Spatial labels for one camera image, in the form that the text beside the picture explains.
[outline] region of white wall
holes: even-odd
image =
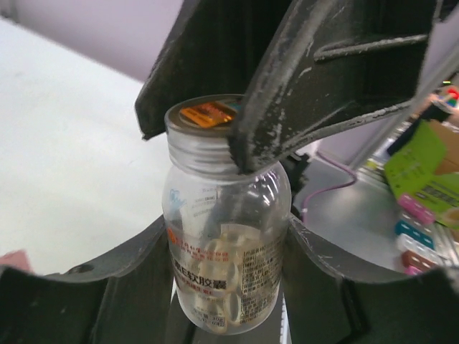
[[[19,23],[144,80],[182,0],[16,0]]]

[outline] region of pill bottle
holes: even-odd
[[[219,124],[209,127],[203,122],[209,118],[184,115],[202,104],[228,105],[237,115],[241,98],[195,98],[165,117],[173,166],[162,206],[177,295],[197,327],[220,335],[247,332],[273,311],[291,205],[279,162],[240,173],[227,143],[231,118],[217,118]]]

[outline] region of pink cable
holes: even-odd
[[[309,201],[314,196],[322,194],[323,192],[327,192],[327,191],[331,191],[331,190],[337,190],[339,188],[346,188],[347,186],[351,186],[351,185],[353,185],[353,184],[355,184],[357,182],[357,174],[353,170],[348,168],[347,166],[341,165],[340,163],[336,162],[335,160],[332,160],[330,158],[327,158],[327,157],[323,156],[322,153],[320,153],[319,151],[316,152],[316,155],[319,158],[321,158],[322,160],[326,161],[327,163],[329,163],[329,164],[339,168],[340,170],[346,172],[347,174],[350,175],[350,177],[352,179],[350,181],[348,181],[347,183],[344,183],[344,184],[339,184],[339,185],[336,185],[336,186],[330,186],[329,188],[323,188],[321,190],[317,190],[317,191],[313,192],[311,195],[309,195],[308,197],[306,197],[304,199],[304,201],[303,201],[303,209],[301,210],[301,212],[303,213],[303,223],[304,224],[306,223],[306,212],[308,211]]]

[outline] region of white table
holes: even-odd
[[[161,215],[166,137],[144,142],[142,84],[0,20],[0,255],[65,272]]]

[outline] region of cardboard box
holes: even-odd
[[[435,120],[422,121],[384,171],[397,198],[407,193],[438,222],[459,229],[459,134]]]

